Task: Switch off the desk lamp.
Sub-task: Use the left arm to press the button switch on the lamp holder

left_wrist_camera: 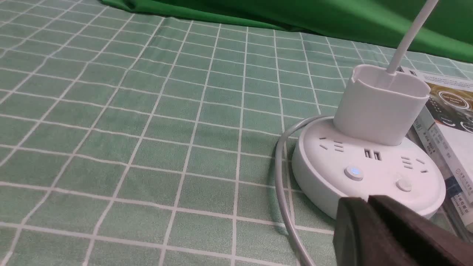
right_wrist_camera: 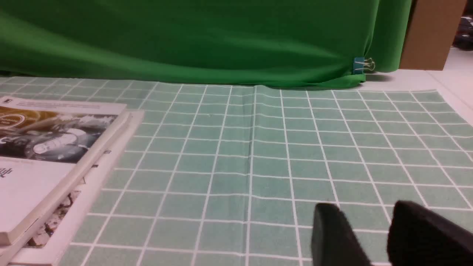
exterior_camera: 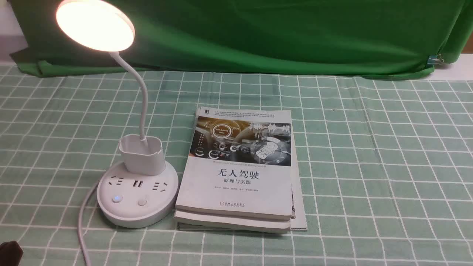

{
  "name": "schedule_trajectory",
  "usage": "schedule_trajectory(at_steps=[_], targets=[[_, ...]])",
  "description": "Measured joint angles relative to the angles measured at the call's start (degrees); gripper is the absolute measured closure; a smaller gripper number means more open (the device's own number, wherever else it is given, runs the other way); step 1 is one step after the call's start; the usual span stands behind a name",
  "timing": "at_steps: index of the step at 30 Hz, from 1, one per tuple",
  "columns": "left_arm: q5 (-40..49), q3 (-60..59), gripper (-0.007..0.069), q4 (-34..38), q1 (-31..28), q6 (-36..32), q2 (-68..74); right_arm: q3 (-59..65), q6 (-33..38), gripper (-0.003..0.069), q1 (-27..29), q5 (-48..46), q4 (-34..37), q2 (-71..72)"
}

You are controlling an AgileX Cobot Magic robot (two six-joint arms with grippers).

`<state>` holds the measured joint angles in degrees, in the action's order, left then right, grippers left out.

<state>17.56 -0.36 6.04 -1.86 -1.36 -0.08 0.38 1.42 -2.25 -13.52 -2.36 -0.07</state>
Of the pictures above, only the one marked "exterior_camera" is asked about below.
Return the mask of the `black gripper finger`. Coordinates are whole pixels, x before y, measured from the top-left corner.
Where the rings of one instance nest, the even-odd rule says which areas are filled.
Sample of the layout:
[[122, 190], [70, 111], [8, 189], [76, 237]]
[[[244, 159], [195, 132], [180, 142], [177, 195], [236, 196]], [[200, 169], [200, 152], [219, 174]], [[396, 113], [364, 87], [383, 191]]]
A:
[[7, 241], [0, 244], [0, 265], [19, 266], [23, 250], [17, 241]]

